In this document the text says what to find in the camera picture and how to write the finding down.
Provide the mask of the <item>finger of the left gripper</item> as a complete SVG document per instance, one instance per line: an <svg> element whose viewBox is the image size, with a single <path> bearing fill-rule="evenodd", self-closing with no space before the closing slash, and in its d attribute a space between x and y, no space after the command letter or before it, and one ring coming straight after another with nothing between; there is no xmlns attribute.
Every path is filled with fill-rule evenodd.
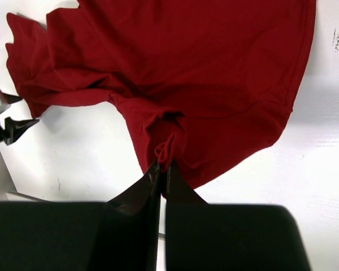
<svg viewBox="0 0 339 271"><path fill-rule="evenodd" d="M4 98L8 104L14 104L23 100L22 97L4 93Z"/></svg>
<svg viewBox="0 0 339 271"><path fill-rule="evenodd" d="M37 124L39 119L14 120L5 118L5 129L3 130L3 141L8 146L15 143L29 128Z"/></svg>

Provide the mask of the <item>dark red t shirt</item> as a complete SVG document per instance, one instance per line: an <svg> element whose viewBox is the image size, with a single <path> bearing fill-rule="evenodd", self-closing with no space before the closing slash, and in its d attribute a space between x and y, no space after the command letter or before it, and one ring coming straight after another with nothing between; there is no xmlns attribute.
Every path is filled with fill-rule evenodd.
<svg viewBox="0 0 339 271"><path fill-rule="evenodd" d="M113 104L138 162L198 188L284 131L315 1L80 1L46 25L7 14L7 69L31 115Z"/></svg>

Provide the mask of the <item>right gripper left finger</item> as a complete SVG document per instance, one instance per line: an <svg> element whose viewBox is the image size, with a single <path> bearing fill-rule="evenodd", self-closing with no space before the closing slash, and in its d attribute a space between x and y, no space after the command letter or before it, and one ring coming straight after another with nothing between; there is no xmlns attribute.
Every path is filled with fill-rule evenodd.
<svg viewBox="0 0 339 271"><path fill-rule="evenodd" d="M108 202L0 202L0 270L155 270L160 166Z"/></svg>

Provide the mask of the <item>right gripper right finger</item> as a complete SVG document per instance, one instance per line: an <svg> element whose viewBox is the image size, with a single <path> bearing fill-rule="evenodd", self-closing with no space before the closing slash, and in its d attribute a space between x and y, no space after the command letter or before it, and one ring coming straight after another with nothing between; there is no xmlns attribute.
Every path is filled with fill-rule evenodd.
<svg viewBox="0 0 339 271"><path fill-rule="evenodd" d="M210 204L177 164L166 180L167 270L310 270L292 214L283 206Z"/></svg>

